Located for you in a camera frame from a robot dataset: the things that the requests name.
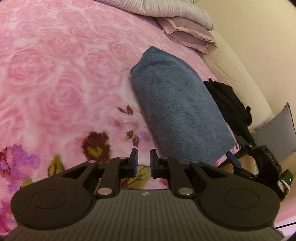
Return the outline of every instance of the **ribbed gray surface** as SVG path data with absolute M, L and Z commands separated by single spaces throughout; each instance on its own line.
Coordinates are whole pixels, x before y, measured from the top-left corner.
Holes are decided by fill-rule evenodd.
M 121 190 L 100 199 L 92 211 L 72 226 L 37 231 L 20 226 L 5 241 L 279 241 L 268 227 L 241 232 L 206 219 L 192 200 L 174 197 L 170 190 Z

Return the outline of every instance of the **beige wall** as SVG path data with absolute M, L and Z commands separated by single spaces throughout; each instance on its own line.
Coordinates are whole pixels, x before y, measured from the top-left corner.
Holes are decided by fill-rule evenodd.
M 274 114 L 296 120 L 296 8 L 287 0 L 199 0 L 242 60 Z

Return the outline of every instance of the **folded blue cloth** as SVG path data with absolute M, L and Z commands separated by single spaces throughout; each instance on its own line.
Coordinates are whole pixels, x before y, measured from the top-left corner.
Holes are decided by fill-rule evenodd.
M 211 94 L 183 60 L 150 47 L 131 79 L 165 156 L 213 164 L 236 145 Z

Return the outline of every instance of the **black cloth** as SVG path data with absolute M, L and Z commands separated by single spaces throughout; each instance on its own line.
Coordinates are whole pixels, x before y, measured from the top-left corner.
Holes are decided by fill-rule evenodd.
M 232 131 L 237 136 L 242 136 L 247 142 L 255 145 L 255 141 L 247 127 L 252 123 L 251 108 L 249 106 L 244 107 L 231 86 L 212 81 L 211 78 L 209 78 L 209 81 L 205 81 L 204 84 Z

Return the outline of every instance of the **bed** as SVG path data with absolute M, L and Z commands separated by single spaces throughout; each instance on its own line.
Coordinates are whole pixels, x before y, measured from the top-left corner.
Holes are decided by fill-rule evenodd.
M 167 188 L 150 177 L 150 149 L 161 152 L 130 80 L 152 45 L 183 59 L 203 81 L 216 80 L 152 17 L 93 0 L 0 2 L 1 235 L 16 227 L 10 200 L 19 188 L 87 160 L 106 163 L 137 148 L 137 178 L 122 187 Z

